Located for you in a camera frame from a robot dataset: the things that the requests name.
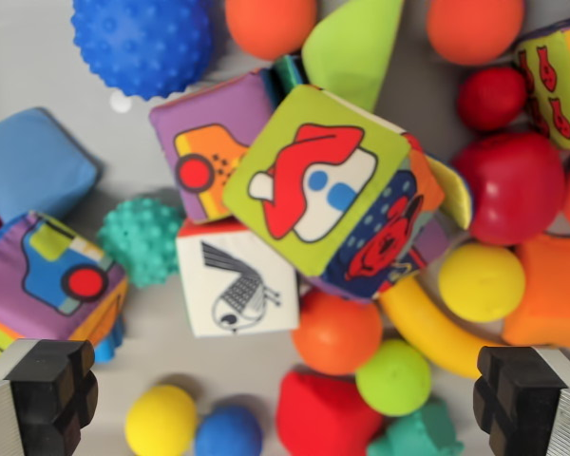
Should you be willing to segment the black-padded metal gripper left finger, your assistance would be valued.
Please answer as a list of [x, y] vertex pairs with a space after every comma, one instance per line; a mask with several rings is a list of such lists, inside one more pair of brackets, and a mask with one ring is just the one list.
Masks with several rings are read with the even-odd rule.
[[88, 341], [19, 339], [0, 355], [0, 455], [71, 455], [98, 403]]

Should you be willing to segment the black-padded metal gripper right finger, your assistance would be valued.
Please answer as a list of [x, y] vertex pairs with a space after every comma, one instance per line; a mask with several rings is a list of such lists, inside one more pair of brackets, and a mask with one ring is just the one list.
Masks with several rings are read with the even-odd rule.
[[570, 455], [570, 358], [539, 347], [483, 347], [473, 390], [495, 455]]

